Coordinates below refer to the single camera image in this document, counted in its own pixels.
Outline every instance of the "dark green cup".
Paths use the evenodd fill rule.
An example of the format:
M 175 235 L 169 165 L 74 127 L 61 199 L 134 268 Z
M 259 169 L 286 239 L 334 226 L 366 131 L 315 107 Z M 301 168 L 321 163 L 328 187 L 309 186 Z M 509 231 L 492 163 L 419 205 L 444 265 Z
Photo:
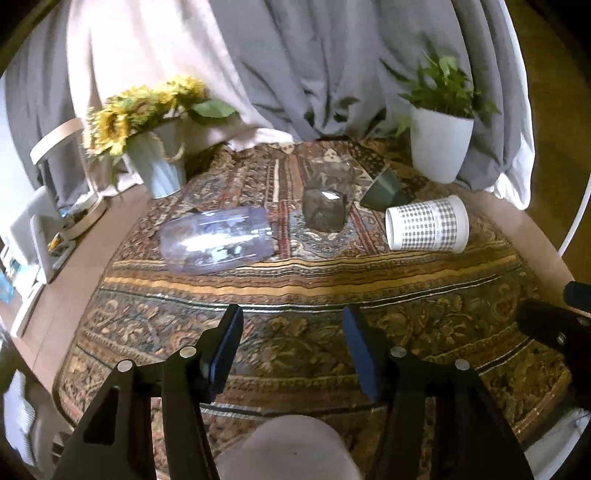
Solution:
M 362 207 L 385 212 L 390 207 L 399 207 L 410 203 L 402 183 L 394 170 L 386 168 L 369 186 L 359 202 Z

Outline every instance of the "gray curtain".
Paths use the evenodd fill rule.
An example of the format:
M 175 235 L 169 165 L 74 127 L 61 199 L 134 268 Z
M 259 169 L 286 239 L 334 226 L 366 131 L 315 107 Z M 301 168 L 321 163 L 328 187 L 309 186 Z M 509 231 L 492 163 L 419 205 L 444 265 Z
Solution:
M 246 92 L 303 141 L 391 135 L 424 51 L 453 55 L 501 110 L 476 120 L 459 180 L 493 185 L 519 149 L 517 64 L 499 0 L 210 0 Z
M 76 116 L 66 58 L 69 9 L 69 0 L 55 7 L 28 36 L 6 72 L 8 123 L 28 173 L 36 172 L 30 158 L 36 143 Z M 38 167 L 36 180 L 49 188 L 60 207 L 72 205 L 88 191 L 75 142 L 56 147 Z

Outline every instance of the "patterned rug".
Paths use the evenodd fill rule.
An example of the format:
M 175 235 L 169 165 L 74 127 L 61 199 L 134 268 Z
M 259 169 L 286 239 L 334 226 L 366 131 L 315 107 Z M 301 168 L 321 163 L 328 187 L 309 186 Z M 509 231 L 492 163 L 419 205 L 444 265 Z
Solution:
M 238 303 L 245 328 L 226 390 L 202 406 L 214 455 L 267 419 L 300 413 L 334 427 L 366 473 L 385 409 L 360 391 L 340 326 L 343 306 L 363 303 L 371 324 L 420 357 L 441 364 L 466 358 L 524 440 L 570 381 L 561 356 L 526 338 L 514 321 L 519 301 L 538 295 L 537 280 L 461 188 L 436 185 L 391 162 L 380 153 L 385 145 L 331 141 L 204 153 L 209 169 L 181 192 L 154 201 L 107 266 L 54 386 L 66 416 L 81 418 L 121 359 L 140 365 L 165 359 L 214 327 L 227 304 Z M 356 168 L 355 202 L 339 233 L 307 229 L 301 212 L 310 161 L 322 157 L 340 157 Z M 464 253 L 388 249 L 383 214 L 359 206 L 385 164 L 415 200 L 463 196 L 471 227 Z M 195 207 L 237 205 L 267 209 L 274 257 L 203 276 L 166 271 L 158 249 L 164 222 Z M 423 475 L 433 402 L 427 407 Z M 156 464 L 166 474 L 159 400 L 152 423 Z

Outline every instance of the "checkered paper cup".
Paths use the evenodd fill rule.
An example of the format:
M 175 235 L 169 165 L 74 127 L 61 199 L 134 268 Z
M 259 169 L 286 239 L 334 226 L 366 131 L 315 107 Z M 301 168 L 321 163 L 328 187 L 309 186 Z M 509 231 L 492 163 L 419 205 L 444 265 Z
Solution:
M 463 252 L 470 225 L 456 195 L 386 210 L 386 237 L 392 250 Z

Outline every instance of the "white vase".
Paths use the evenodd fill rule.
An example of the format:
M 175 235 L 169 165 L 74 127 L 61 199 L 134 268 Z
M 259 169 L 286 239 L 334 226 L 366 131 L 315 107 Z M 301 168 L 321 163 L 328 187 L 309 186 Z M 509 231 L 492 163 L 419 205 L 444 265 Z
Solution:
M 126 150 L 152 198 L 172 195 L 187 183 L 180 118 L 133 135 L 127 140 Z
M 472 137 L 474 119 L 415 108 L 411 105 L 413 167 L 429 180 L 453 182 Z

